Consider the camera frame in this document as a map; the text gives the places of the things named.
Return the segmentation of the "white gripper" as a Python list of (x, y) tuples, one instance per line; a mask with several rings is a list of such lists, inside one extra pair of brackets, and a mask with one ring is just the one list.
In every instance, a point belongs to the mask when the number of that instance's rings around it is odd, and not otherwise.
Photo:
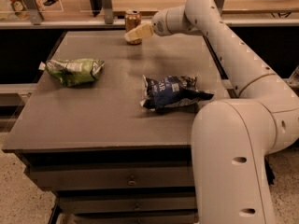
[(151, 19), (151, 23), (143, 23), (136, 28), (130, 30), (124, 35), (127, 42), (135, 42), (136, 40), (148, 38), (155, 33), (159, 36), (170, 35), (166, 25), (167, 10), (158, 11)]

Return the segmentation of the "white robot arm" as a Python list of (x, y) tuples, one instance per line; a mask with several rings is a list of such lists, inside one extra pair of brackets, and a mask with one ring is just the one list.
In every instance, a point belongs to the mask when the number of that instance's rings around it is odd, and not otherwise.
[(187, 0), (126, 33), (200, 33), (221, 63), (234, 99), (205, 105), (192, 125), (199, 224), (276, 224), (264, 158), (299, 137), (299, 97), (221, 19), (213, 0)]

